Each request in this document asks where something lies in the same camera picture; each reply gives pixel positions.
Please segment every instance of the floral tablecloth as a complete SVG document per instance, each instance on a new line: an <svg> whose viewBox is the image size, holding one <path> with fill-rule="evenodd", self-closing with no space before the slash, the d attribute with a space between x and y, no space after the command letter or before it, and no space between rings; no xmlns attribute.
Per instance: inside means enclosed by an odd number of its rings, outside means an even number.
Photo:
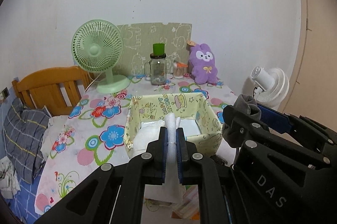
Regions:
<svg viewBox="0 0 337 224"><path fill-rule="evenodd" d="M129 161L123 135L133 96L200 92L222 123L223 108L237 98L221 80L214 85L197 85L189 74L180 80L168 79L162 86L152 86L144 75L129 79L127 89L112 95L100 94L93 86L73 109L45 164L35 199L36 213L48 211L103 163L117 166Z"/></svg>

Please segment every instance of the green desk fan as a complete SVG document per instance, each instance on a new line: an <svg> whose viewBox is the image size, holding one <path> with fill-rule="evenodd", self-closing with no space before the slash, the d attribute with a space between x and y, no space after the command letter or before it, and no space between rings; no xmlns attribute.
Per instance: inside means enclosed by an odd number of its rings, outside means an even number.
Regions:
<svg viewBox="0 0 337 224"><path fill-rule="evenodd" d="M117 93L129 86L126 76L112 74L112 67L123 53L123 38L119 29L108 21L91 20L74 34L71 52L78 65L91 73L106 73L97 85L102 94Z"/></svg>

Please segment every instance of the door frame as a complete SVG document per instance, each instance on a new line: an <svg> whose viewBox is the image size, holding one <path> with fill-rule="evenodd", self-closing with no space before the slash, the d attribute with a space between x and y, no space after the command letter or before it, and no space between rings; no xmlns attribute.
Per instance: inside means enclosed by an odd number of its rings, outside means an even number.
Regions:
<svg viewBox="0 0 337 224"><path fill-rule="evenodd" d="M290 99L291 94L293 93L293 90L295 88L295 85L297 83L297 78L300 73L302 60L304 56L304 50L305 50L305 43L307 40L307 31L308 31L308 1L307 0L301 0L301 30L300 30L300 40L298 44L297 49L297 55L295 59L295 64L293 68L293 72L289 78L289 91L284 98L284 100L280 103L278 107L278 111L283 113L285 107L287 106L287 103Z"/></svg>

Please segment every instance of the fan stand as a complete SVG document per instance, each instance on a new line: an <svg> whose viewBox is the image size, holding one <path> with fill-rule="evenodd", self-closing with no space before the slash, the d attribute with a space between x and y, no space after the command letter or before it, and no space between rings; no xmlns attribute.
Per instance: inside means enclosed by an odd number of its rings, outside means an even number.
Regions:
<svg viewBox="0 0 337 224"><path fill-rule="evenodd" d="M101 94L118 93L127 88L130 84L130 80L126 76L114 76L112 68L105 70L105 73L105 79L100 81L96 87L96 90Z"/></svg>

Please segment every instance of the door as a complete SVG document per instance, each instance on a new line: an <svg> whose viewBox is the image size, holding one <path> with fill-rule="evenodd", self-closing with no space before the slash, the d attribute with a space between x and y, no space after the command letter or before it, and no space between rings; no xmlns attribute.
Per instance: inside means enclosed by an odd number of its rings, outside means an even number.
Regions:
<svg viewBox="0 0 337 224"><path fill-rule="evenodd" d="M301 1L307 7L303 48L299 46L298 68L295 64L291 78L293 89L279 110L337 131L337 0Z"/></svg>

